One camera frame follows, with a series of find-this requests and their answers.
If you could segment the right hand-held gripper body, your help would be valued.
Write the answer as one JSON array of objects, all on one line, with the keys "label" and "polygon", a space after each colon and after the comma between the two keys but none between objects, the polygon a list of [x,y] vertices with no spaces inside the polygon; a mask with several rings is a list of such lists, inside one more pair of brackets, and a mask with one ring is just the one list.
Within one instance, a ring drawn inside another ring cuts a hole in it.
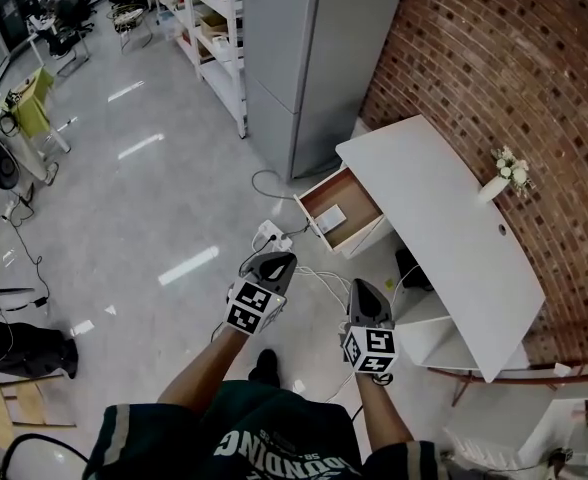
[{"label": "right hand-held gripper body", "polygon": [[344,361],[355,373],[389,374],[398,358],[398,347],[387,298],[371,283],[355,278],[350,285],[347,316],[341,334]]}]

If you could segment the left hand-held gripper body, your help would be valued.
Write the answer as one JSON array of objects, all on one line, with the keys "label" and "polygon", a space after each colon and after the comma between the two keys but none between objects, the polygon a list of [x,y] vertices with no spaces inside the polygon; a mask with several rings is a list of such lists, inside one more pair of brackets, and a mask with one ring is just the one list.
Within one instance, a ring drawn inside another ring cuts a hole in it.
[{"label": "left hand-held gripper body", "polygon": [[253,256],[228,290],[225,325],[248,336],[264,331],[287,304],[286,291],[297,264],[291,252]]}]

